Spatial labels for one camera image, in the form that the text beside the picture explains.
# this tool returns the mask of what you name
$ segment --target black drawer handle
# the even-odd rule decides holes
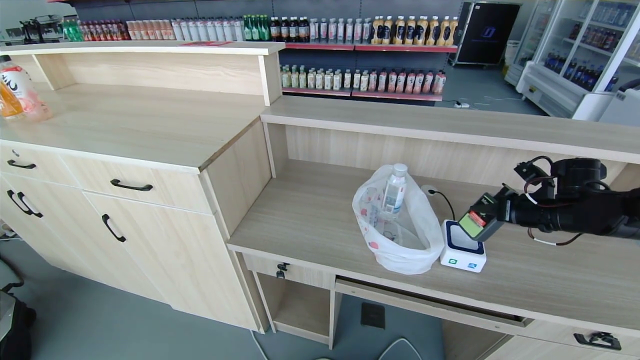
[[[108,221],[109,221],[109,215],[104,214],[102,216],[102,222],[104,222],[104,225],[107,227],[107,229],[109,229],[109,232],[111,233],[111,235],[113,235],[113,237],[116,238],[116,240],[118,240],[121,243],[127,241],[127,238],[125,238],[124,236],[118,237],[118,235],[116,235],[116,233],[113,232],[113,230],[111,229],[111,226],[109,226]]]
[[[18,202],[13,198],[13,196],[15,195],[15,192],[13,192],[13,190],[8,190],[6,192],[7,195],[9,195],[9,199],[11,199],[11,201],[13,201],[13,203],[20,209],[22,210],[23,213],[27,214],[27,215],[33,215],[33,211],[31,211],[31,209],[29,209],[29,206],[25,206],[28,210],[25,210],[22,208],[22,206],[20,206],[18,204]]]
[[[27,205],[26,202],[24,202],[24,194],[22,192],[18,193],[18,199],[20,200],[21,203],[24,204],[24,206],[29,209],[29,211],[34,214],[37,218],[41,218],[42,217],[42,213],[34,213],[33,210],[29,207],[29,205]]]
[[[18,165],[15,163],[15,160],[9,160],[6,162],[7,164],[9,164],[9,166],[13,166],[13,167],[19,167],[19,168],[28,168],[28,169],[32,169],[35,168],[36,165],[35,164],[29,164],[29,165]]]
[[[609,350],[622,350],[622,346],[620,345],[620,341],[616,339],[610,332],[594,332],[589,335],[589,339],[587,340],[582,334],[573,334],[573,337],[579,344],[589,345],[590,347],[599,347],[599,348],[607,348]]]
[[[125,188],[125,189],[137,190],[137,191],[139,191],[139,192],[147,192],[147,191],[149,191],[149,190],[151,190],[151,189],[153,189],[153,188],[154,188],[154,186],[153,186],[153,185],[151,185],[151,184],[146,184],[145,186],[141,186],[141,187],[139,187],[139,188],[137,188],[137,187],[135,187],[135,186],[122,185],[122,184],[120,184],[120,180],[118,180],[118,179],[113,179],[113,180],[111,180],[111,184],[112,184],[113,186],[117,186],[117,187],[119,187],[119,188]]]

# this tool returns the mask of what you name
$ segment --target beverage refrigerator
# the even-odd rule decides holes
[[[504,80],[509,84],[516,86],[525,65],[527,65],[527,61],[533,60],[545,30],[549,28],[548,25],[557,4],[558,0],[536,0],[533,12],[531,12],[527,23],[527,29],[520,40],[520,47],[518,47],[516,56],[513,58],[513,63],[507,64],[509,65],[509,70]]]
[[[523,53],[516,90],[551,116],[597,121],[618,87],[640,77],[638,3],[557,0],[535,54]]]

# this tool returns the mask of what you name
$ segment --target plastic bag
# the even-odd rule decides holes
[[[392,165],[382,166],[358,189],[353,197],[353,212],[380,265],[400,274],[422,274],[444,248],[442,229],[427,196],[408,174],[400,213],[395,218],[381,213],[392,169]]]

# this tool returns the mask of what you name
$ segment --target checkout counter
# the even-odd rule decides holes
[[[0,217],[50,263],[330,348],[347,294],[444,319],[447,359],[640,357],[636,241],[549,247],[506,224],[479,274],[435,263],[401,275],[376,262],[351,209],[373,170],[395,162],[457,213],[501,183],[524,185],[513,167],[539,155],[601,159],[605,181],[628,190],[640,186],[640,128],[282,96],[283,44],[179,45],[0,48],[48,88],[55,115],[0,123],[0,187],[45,214],[3,196]],[[446,202],[430,201],[447,218]]]

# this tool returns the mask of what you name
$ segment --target cabinet door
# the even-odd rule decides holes
[[[49,229],[45,216],[27,214],[27,206],[18,198],[23,190],[9,184],[6,177],[0,177],[0,218],[49,264],[93,279],[95,275],[88,266]]]
[[[634,356],[514,336],[483,360],[636,360]]]
[[[19,176],[6,176],[20,188],[28,204],[85,264],[91,274],[78,274],[114,288],[163,301],[122,244],[109,233],[82,190]]]
[[[213,215],[85,195],[174,309],[257,329]]]

